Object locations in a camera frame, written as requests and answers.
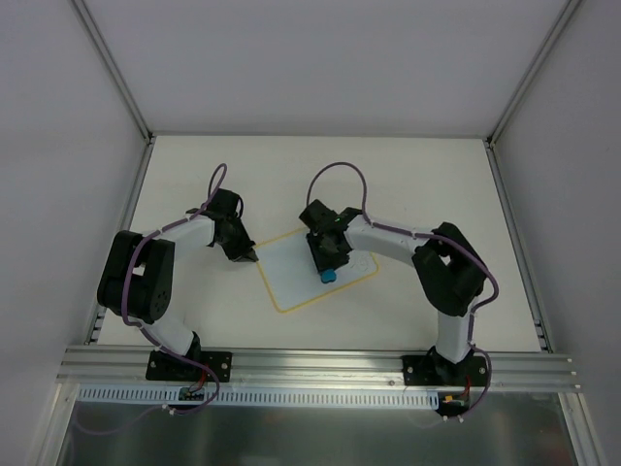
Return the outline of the blue whiteboard eraser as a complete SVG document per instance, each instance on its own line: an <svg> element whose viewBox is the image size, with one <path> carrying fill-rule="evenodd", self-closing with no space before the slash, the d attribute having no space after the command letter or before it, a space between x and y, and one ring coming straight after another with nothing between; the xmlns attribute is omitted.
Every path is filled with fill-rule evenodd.
<svg viewBox="0 0 621 466"><path fill-rule="evenodd" d="M337 279L336 270L326 269L319 274L319 278L322 283L334 283Z"/></svg>

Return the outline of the yellow framed whiteboard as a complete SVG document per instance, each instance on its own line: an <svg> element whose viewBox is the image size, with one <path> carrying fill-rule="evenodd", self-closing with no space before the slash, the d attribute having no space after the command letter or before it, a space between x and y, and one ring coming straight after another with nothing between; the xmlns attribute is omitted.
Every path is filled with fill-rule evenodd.
<svg viewBox="0 0 621 466"><path fill-rule="evenodd" d="M307 244L307 233L307 229L299 228L254 248L258 271L274 308L281 314L296 311L379 272L379 264L371 253L354 251L349 262L336 270L336 281L322 283Z"/></svg>

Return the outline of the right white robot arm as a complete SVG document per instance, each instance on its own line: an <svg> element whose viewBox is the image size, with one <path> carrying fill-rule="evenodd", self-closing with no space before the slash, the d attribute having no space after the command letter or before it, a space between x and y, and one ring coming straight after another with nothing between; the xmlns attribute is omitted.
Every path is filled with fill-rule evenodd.
<svg viewBox="0 0 621 466"><path fill-rule="evenodd" d="M456 384L469 371L474 355L469 313L487 279L485 265L453 224L429 231L383 224L362 210L337 213L314 200L300 213L309 229L307 243L319 278L332 283L355 251L366 251L413 267L428 302L438 312L438 337L425 368L445 384Z"/></svg>

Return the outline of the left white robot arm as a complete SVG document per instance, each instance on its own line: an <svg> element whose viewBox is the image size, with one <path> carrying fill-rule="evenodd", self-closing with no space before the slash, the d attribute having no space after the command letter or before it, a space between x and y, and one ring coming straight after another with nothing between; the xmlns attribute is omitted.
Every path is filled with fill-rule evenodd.
<svg viewBox="0 0 621 466"><path fill-rule="evenodd" d="M242 197L220 188L206 204L158 230L148 234L122 230L114 236L97 302L169 356L168 367L182 380L199 374L202 356L198 335L168 314L175 264L215 246L232 262L256 262L243 211Z"/></svg>

